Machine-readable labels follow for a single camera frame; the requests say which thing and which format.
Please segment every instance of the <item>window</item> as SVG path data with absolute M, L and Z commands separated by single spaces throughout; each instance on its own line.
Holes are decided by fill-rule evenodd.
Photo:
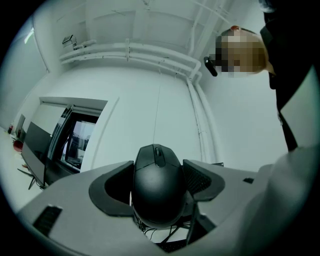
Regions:
M 96 116 L 72 112 L 59 136 L 55 160 L 78 173 L 97 120 Z

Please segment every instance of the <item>black monitor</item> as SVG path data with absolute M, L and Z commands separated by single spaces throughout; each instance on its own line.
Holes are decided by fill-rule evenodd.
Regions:
M 45 169 L 50 141 L 50 133 L 33 122 L 30 123 L 21 154 L 31 173 L 41 186 L 45 185 Z

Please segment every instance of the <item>black window frame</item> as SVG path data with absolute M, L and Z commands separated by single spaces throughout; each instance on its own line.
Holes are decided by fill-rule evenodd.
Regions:
M 58 164 L 62 165 L 63 167 L 67 168 L 68 170 L 70 170 L 71 172 L 73 172 L 75 174 L 79 173 L 80 170 L 75 166 L 71 167 L 70 165 L 73 166 L 73 164 L 71 164 L 67 161 L 68 156 L 69 156 L 69 148 L 70 148 L 70 143 L 71 143 L 71 138 L 73 135 L 74 128 L 75 128 L 77 122 L 84 121 L 84 122 L 90 122 L 90 123 L 96 124 L 98 119 L 99 119 L 98 116 L 72 112 L 70 114 L 70 117 L 66 120 L 65 125 L 64 125 L 64 127 L 60 133 L 60 136 L 57 140 L 56 148 L 53 153 L 53 161 L 57 162 Z M 65 159 L 66 159 L 66 162 L 69 163 L 70 165 L 61 161 L 61 157 L 62 157 L 66 143 L 67 143 L 67 150 L 65 152 Z

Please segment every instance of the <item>computer mouse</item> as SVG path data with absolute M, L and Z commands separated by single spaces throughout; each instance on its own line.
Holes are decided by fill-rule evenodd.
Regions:
M 160 144 L 140 148 L 134 164 L 132 205 L 153 228 L 173 225 L 184 212 L 187 185 L 175 153 Z

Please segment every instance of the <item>hair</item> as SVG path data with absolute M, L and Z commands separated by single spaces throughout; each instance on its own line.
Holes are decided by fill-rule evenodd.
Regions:
M 241 28 L 241 30 L 250 32 L 250 33 L 252 33 L 254 35 L 257 34 L 257 33 L 253 32 L 253 31 L 245 29 L 245 28 Z M 223 55 L 227 55 L 228 54 L 228 49 L 225 49 L 225 52 L 222 52 L 223 51 L 223 48 L 222 48 L 222 37 L 233 36 L 233 35 L 234 35 L 234 31 L 231 28 L 229 28 L 229 29 L 223 31 L 221 33 L 221 35 L 217 36 L 216 39 L 215 39 L 215 60 L 214 60 L 214 65 L 221 67 L 221 71 L 222 72 L 228 72 L 229 71 L 228 70 L 228 60 L 222 58 Z

